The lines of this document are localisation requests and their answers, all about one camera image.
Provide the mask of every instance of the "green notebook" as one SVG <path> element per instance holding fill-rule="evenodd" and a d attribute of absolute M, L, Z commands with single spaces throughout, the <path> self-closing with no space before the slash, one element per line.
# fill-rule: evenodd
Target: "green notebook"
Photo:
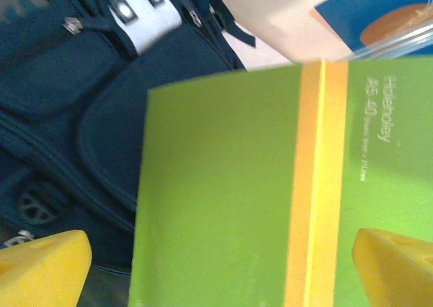
<path fill-rule="evenodd" d="M 433 240 L 432 69 L 316 63 L 151 90 L 129 306 L 368 306 L 357 231 Z"/>

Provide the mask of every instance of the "metal grommet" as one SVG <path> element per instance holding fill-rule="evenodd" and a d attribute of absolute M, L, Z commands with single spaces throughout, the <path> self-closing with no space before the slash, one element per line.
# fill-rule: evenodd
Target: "metal grommet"
<path fill-rule="evenodd" d="M 119 3 L 117 4 L 117 10 L 119 11 L 120 14 L 122 14 L 122 16 L 124 18 L 132 18 L 134 16 L 133 11 L 131 10 L 131 8 L 129 8 L 129 6 L 125 3 Z"/>

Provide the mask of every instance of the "backpack fabric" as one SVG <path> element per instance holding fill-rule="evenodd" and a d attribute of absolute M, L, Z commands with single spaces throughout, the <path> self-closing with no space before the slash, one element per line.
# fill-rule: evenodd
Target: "backpack fabric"
<path fill-rule="evenodd" d="M 0 220 L 82 229 L 96 266 L 128 273 L 147 90 L 244 67 L 210 1 L 170 0 L 181 24 L 142 53 L 113 1 L 0 1 Z"/>

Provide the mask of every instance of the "zipper pull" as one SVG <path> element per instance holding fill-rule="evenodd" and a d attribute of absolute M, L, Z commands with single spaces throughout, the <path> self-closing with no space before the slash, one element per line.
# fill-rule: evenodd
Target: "zipper pull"
<path fill-rule="evenodd" d="M 66 30 L 76 35 L 81 30 L 98 30 L 98 31 L 111 31 L 114 28 L 114 23 L 107 18 L 65 18 L 63 24 Z"/>
<path fill-rule="evenodd" d="M 190 11 L 188 11 L 188 13 L 192 18 L 192 22 L 194 22 L 194 24 L 197 27 L 201 28 L 203 26 L 203 23 L 202 23 L 201 19 L 198 17 L 196 11 L 191 9 Z"/>
<path fill-rule="evenodd" d="M 189 16 L 191 16 L 192 22 L 198 27 L 201 28 L 203 26 L 203 23 L 198 16 L 196 9 L 194 8 L 193 4 L 190 0 L 179 0 L 182 4 L 182 6 L 188 11 Z"/>
<path fill-rule="evenodd" d="M 83 25 L 78 18 L 65 18 L 63 26 L 73 35 L 78 34 L 83 29 Z"/>

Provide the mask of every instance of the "orange stripe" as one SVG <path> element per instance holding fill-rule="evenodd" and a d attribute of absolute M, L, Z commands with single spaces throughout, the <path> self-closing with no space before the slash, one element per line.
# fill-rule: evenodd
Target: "orange stripe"
<path fill-rule="evenodd" d="M 332 306 L 348 64 L 302 70 L 285 307 Z"/>

